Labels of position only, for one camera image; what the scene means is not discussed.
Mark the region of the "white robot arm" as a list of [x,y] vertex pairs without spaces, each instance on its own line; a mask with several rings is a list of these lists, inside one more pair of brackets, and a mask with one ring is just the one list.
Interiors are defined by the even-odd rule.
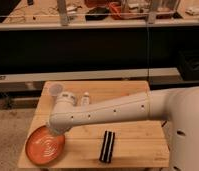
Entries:
[[169,171],[199,171],[199,86],[140,92],[85,106],[63,95],[47,126],[63,134],[81,125],[144,120],[172,123]]

